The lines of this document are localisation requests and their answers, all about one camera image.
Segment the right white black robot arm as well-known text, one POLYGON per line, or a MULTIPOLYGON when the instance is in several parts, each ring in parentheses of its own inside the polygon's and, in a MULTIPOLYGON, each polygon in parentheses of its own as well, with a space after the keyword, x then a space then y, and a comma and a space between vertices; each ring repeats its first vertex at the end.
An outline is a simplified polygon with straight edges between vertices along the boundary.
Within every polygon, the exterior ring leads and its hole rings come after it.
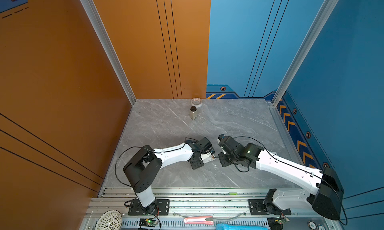
POLYGON ((345 213, 344 189, 332 168, 311 168, 292 162, 271 153, 258 140, 243 146, 236 138, 221 134, 218 145, 223 167, 241 165, 266 171, 299 186, 290 191, 270 189, 263 201, 267 213, 286 215, 291 209, 313 209, 326 219, 341 220, 345 213))

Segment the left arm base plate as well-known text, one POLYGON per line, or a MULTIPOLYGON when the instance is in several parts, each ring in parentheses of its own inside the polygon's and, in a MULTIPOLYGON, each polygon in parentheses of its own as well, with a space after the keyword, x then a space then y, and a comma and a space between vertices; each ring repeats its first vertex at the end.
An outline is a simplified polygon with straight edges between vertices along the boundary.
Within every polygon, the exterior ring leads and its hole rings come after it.
POLYGON ((129 209, 129 216, 167 216, 170 210, 170 200, 155 199, 152 204, 147 207, 143 207, 138 199, 134 199, 129 202, 126 202, 125 206, 129 209))

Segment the white remote control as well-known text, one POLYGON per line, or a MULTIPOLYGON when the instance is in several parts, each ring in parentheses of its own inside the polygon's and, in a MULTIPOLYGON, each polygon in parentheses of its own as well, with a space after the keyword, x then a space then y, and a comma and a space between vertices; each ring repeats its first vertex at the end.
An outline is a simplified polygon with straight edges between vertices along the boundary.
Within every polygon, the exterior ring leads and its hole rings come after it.
POLYGON ((208 163, 208 162, 211 162, 211 161, 213 161, 213 160, 216 159, 216 157, 215 157, 214 159, 212 159, 212 158, 206 158, 206 159, 204 159, 203 154, 201 155, 201 158, 202 158, 202 161, 203 161, 204 164, 206 164, 206 163, 208 163))

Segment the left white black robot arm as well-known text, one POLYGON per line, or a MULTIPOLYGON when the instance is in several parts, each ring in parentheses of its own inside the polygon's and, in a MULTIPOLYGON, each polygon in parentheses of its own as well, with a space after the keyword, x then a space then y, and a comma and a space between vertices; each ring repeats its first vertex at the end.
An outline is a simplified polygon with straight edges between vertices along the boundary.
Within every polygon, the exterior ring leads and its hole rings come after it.
POLYGON ((168 148, 141 147, 123 167, 123 172, 141 207, 148 208, 155 205, 152 183, 161 169, 186 161, 195 170, 214 159, 215 150, 206 137, 201 140, 186 138, 183 143, 168 148))

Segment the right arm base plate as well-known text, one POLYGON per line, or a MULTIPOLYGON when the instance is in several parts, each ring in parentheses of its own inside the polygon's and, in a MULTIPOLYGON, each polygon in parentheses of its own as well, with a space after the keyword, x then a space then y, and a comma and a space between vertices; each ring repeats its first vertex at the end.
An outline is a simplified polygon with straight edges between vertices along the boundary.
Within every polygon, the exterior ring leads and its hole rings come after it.
POLYGON ((273 203, 265 204, 264 200, 261 199, 250 199, 248 200, 250 213, 252 216, 261 215, 291 215, 291 209, 281 210, 276 207, 273 203))

